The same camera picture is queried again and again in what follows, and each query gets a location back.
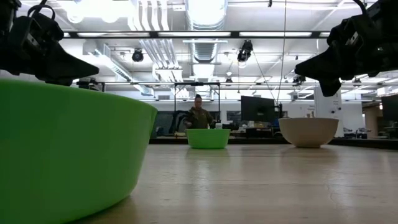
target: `wooden table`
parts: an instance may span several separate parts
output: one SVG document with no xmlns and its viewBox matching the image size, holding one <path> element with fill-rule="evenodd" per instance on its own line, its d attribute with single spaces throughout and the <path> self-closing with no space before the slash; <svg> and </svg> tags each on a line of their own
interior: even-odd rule
<svg viewBox="0 0 398 224">
<path fill-rule="evenodd" d="M 131 196 L 76 223 L 374 224 L 397 211 L 395 151 L 150 145 Z"/>
</svg>

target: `plastic bowl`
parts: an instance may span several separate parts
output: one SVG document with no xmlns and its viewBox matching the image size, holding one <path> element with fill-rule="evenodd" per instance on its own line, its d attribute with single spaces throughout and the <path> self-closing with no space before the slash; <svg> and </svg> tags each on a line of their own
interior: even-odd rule
<svg viewBox="0 0 398 224">
<path fill-rule="evenodd" d="M 0 80 L 0 223 L 64 223 L 127 197 L 157 110 L 72 87 Z"/>
<path fill-rule="evenodd" d="M 229 129 L 188 129 L 188 143 L 193 149 L 224 149 L 230 132 Z"/>
<path fill-rule="evenodd" d="M 279 126 L 284 138 L 296 147 L 320 147 L 335 136 L 338 119 L 282 118 Z"/>
</svg>

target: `beige bowl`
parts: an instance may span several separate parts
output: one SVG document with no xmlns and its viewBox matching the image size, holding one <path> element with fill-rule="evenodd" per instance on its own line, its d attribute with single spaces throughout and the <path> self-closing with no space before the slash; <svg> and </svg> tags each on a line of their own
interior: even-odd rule
<svg viewBox="0 0 398 224">
<path fill-rule="evenodd" d="M 336 134 L 338 120 L 331 118 L 282 118 L 279 126 L 285 139 L 297 147 L 320 147 Z"/>
</svg>

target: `computer monitor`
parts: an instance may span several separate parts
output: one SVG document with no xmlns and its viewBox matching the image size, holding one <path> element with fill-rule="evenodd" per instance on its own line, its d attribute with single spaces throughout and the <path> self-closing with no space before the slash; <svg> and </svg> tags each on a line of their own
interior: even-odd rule
<svg viewBox="0 0 398 224">
<path fill-rule="evenodd" d="M 273 122 L 275 101 L 273 99 L 241 96 L 242 121 Z"/>
<path fill-rule="evenodd" d="M 398 121 L 398 95 L 381 98 L 383 118 L 389 121 Z"/>
</svg>

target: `man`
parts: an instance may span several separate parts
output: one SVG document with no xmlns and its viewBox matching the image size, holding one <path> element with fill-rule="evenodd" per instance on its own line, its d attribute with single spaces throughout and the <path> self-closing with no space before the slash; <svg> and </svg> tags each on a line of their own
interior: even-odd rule
<svg viewBox="0 0 398 224">
<path fill-rule="evenodd" d="M 195 106 L 189 112 L 185 125 L 187 128 L 207 129 L 208 125 L 214 122 L 210 113 L 201 107 L 202 100 L 200 95 L 195 97 Z"/>
</svg>

